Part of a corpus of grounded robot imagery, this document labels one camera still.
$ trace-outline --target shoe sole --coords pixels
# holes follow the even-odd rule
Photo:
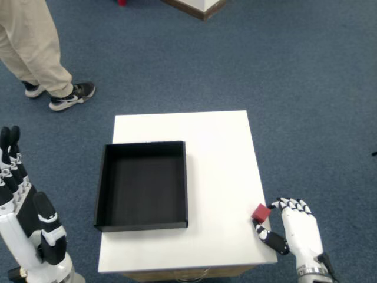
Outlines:
[[[44,91],[45,91],[45,89],[43,87],[39,86],[34,91],[25,90],[25,95],[27,97],[31,98],[31,99],[35,99],[35,98],[39,97]]]
[[[48,107],[52,110],[52,111],[56,111],[56,112],[59,112],[59,111],[63,111],[65,109],[68,109],[70,107],[72,107],[73,105],[77,104],[77,103],[84,103],[85,101],[87,101],[89,98],[91,98],[93,96],[93,94],[95,93],[95,87],[93,88],[92,92],[81,98],[81,99],[78,99],[78,100],[75,100],[75,101],[71,101],[71,102],[65,102],[65,103],[61,103],[59,104],[58,106],[56,105],[53,105],[51,102],[49,103]]]

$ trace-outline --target person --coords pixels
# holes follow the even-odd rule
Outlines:
[[[0,0],[0,59],[24,84],[29,98],[45,90],[49,107],[65,110],[93,96],[92,82],[72,84],[60,63],[60,46],[45,0]]]

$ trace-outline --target red block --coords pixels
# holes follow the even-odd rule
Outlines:
[[[258,223],[262,224],[267,219],[267,217],[269,217],[270,213],[271,209],[265,207],[260,203],[252,214],[252,218],[257,220]]]
[[[127,4],[127,0],[118,0],[118,4],[120,6],[125,6]]]

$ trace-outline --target blue carpet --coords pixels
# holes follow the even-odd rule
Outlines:
[[[17,124],[32,182],[68,232],[68,252],[90,283],[128,282],[97,273],[92,226],[102,146],[116,114],[246,109],[266,201],[304,198],[342,282],[377,282],[377,2],[228,0],[203,23],[151,0],[48,1],[62,63],[97,85],[63,113],[29,100],[0,65],[0,125]],[[278,215],[274,230],[282,233]],[[0,244],[0,282],[15,261]],[[238,278],[296,282],[279,257]]]

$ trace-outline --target wooden drawer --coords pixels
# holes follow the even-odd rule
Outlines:
[[[245,271],[256,267],[255,265],[248,266],[232,266],[222,268],[200,268],[200,269],[177,269],[171,271],[158,271],[158,272],[135,272],[125,273],[136,281],[162,281],[162,280],[180,280],[180,279],[199,279],[211,277],[236,277]]]

